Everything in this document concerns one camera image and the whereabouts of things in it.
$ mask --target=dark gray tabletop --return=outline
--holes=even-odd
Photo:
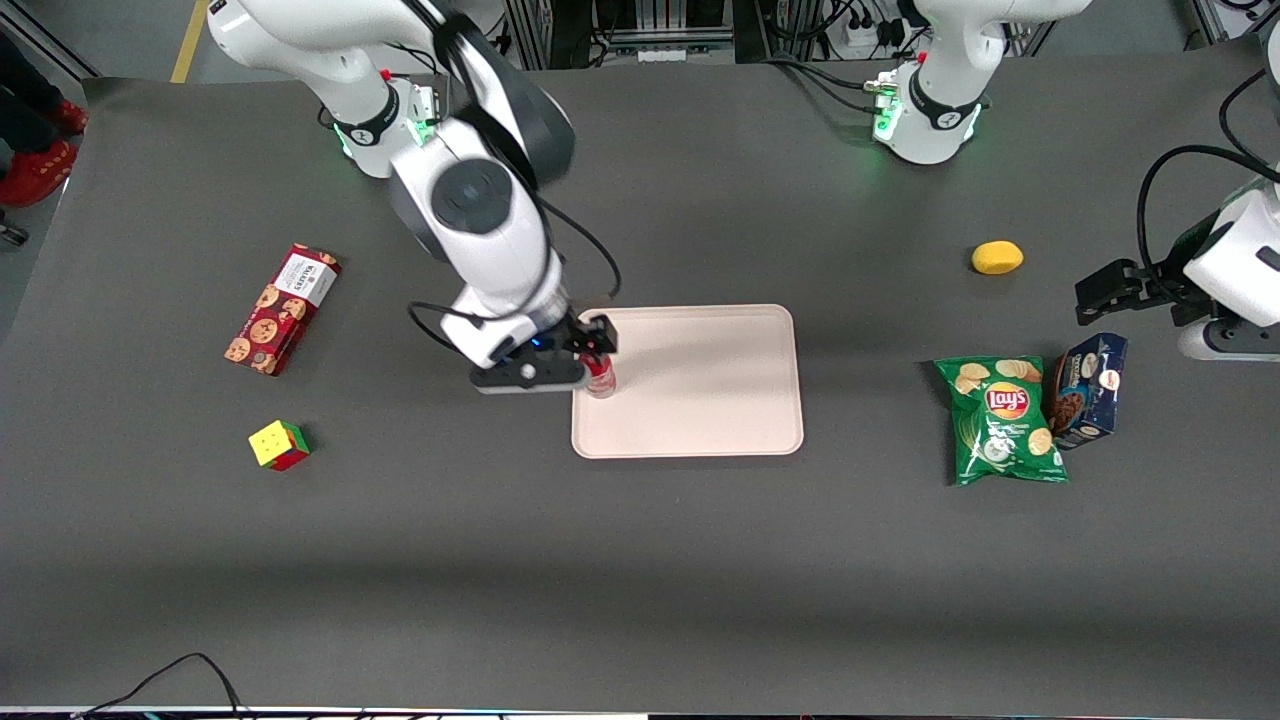
[[[577,457],[567,396],[481,397],[408,323],[458,281],[303,87],[95,83],[0,355],[0,705],[99,702],[200,650],[253,705],[1280,714],[1280,369],[1116,316],[1120,433],[1068,456],[1069,486],[960,489],[920,366],[1091,334],[1073,283],[1133,254],[1143,172],[1220,143],[1260,63],[1009,61],[940,168],[773,68],[538,76],[580,137],[548,196],[613,247],[621,302],[795,315],[797,454],[634,462]],[[1235,115],[1274,156],[1265,91]],[[1170,167],[1157,252],[1245,177]],[[966,272],[995,237],[1027,265]],[[607,287],[558,240],[575,290]],[[347,268],[269,379],[221,352],[293,241]],[[276,418],[317,446],[283,475],[244,441]],[[145,700],[219,691],[189,669]]]

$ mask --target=pink tray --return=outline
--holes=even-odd
[[[573,450],[591,460],[790,455],[804,442],[795,328],[781,305],[621,307],[618,389],[573,392]]]

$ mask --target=green chip bag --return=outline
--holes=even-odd
[[[956,484],[987,475],[1065,483],[1062,455],[1041,411],[1039,357],[934,360],[951,387]]]

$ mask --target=lay's logo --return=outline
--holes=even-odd
[[[997,418],[1016,420],[1027,414],[1032,400],[1027,391],[1012,383],[992,383],[987,388],[987,407]]]

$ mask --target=rubik's cube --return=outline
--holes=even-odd
[[[284,420],[276,420],[248,436],[257,464],[276,471],[288,470],[301,462],[311,448],[302,439],[302,430]]]

